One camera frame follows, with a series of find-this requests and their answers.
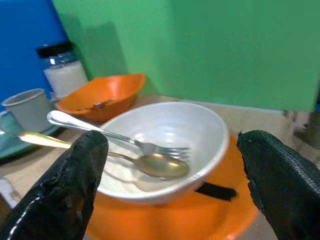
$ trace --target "green wall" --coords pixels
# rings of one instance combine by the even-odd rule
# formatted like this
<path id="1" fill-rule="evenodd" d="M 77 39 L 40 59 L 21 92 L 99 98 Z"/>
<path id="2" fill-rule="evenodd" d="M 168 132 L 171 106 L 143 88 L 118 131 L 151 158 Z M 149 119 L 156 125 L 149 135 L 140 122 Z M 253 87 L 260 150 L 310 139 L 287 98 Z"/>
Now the green wall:
<path id="1" fill-rule="evenodd" d="M 146 73 L 144 93 L 312 111 L 318 0 L 53 0 L 90 78 Z"/>

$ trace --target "silver fork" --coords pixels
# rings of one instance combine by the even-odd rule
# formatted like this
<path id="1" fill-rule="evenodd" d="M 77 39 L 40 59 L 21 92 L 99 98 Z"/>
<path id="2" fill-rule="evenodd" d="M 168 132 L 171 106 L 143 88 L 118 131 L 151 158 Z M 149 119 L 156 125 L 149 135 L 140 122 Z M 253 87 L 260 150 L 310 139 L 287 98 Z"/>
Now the silver fork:
<path id="1" fill-rule="evenodd" d="M 81 130 L 96 130 L 105 136 L 121 140 L 137 146 L 145 155 L 149 154 L 163 154 L 174 157 L 176 159 L 186 158 L 190 149 L 188 147 L 164 147 L 150 142 L 140 142 L 132 137 L 123 136 L 114 132 L 103 130 L 97 126 L 81 121 L 75 117 L 70 116 L 62 111 L 53 110 L 48 113 L 47 119 L 51 124 L 62 126 L 70 129 Z"/>

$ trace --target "jar lid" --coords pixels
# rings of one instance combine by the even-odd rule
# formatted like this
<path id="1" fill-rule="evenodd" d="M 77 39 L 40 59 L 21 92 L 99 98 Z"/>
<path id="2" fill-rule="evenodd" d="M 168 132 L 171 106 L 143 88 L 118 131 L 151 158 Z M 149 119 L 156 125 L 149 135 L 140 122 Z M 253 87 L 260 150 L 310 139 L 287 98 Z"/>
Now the jar lid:
<path id="1" fill-rule="evenodd" d="M 38 47 L 36 52 L 42 59 L 48 58 L 50 56 L 56 56 L 58 54 L 63 54 L 72 50 L 72 43 L 70 41 L 64 41 L 54 45 L 43 45 Z"/>

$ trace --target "mug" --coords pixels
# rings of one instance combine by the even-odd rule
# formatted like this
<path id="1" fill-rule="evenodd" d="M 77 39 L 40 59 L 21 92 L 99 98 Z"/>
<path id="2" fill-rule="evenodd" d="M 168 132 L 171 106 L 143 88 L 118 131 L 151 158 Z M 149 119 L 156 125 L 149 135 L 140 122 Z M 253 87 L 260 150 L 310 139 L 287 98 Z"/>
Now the mug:
<path id="1" fill-rule="evenodd" d="M 52 105 L 42 88 L 31 89 L 11 96 L 2 102 L 6 111 L 0 117 L 10 113 L 25 131 L 43 132 L 52 127 L 47 120 L 47 114 L 52 110 Z"/>

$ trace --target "spoon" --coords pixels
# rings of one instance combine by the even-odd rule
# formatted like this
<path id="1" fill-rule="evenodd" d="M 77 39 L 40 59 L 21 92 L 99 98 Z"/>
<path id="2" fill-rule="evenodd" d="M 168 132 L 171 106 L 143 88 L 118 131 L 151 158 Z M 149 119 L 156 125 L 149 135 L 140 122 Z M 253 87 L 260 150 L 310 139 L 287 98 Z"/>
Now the spoon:
<path id="1" fill-rule="evenodd" d="M 70 142 L 62 141 L 38 132 L 23 131 L 17 135 L 22 141 L 42 146 L 68 149 Z M 158 153 L 142 155 L 139 158 L 131 158 L 115 152 L 108 152 L 109 156 L 122 158 L 132 162 L 141 172 L 151 177 L 176 178 L 188 174 L 189 165 L 168 155 Z"/>

